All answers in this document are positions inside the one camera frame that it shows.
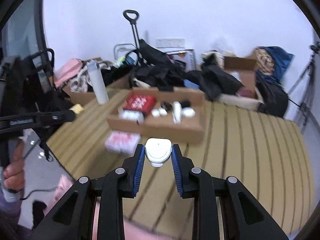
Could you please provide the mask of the left hand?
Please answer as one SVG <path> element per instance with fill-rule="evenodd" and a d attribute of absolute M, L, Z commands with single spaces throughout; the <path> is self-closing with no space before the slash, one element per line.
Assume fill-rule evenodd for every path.
<path fill-rule="evenodd" d="M 13 151 L 11 163 L 4 169 L 4 186 L 7 189 L 20 191 L 25 185 L 25 175 L 24 175 L 24 159 L 23 150 L 24 142 L 23 140 L 15 141 L 16 147 Z"/>

